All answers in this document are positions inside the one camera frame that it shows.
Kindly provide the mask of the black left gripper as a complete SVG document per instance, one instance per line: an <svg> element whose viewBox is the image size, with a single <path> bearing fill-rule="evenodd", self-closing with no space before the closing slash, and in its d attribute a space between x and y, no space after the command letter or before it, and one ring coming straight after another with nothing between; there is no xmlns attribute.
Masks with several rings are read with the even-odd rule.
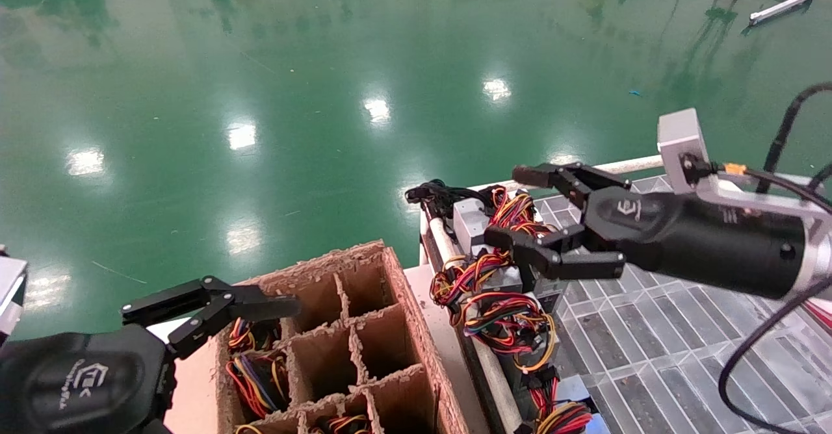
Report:
<svg viewBox="0 0 832 434"><path fill-rule="evenodd" d="M261 322L301 311L294 295L268 297L257 285L205 276L125 304L125 327L112 333L61 333L4 344L1 430L166 433L174 358L187 359L239 318ZM191 319L170 333L168 348L140 327L185 315Z"/></svg>

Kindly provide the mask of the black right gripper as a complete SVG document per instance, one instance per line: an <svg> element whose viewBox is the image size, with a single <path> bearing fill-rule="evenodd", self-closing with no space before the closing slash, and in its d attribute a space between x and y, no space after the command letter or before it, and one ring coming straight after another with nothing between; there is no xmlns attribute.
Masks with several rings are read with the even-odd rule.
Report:
<svg viewBox="0 0 832 434"><path fill-rule="evenodd" d="M630 180L582 162L516 165L512 180L585 204L584 226L546 236L497 226L484 232L487 245L553 281L616 280L627 260L647 272L779 299L803 268L806 232L797 217L750 214L694 194L628 191ZM598 251L571 254L584 246Z"/></svg>

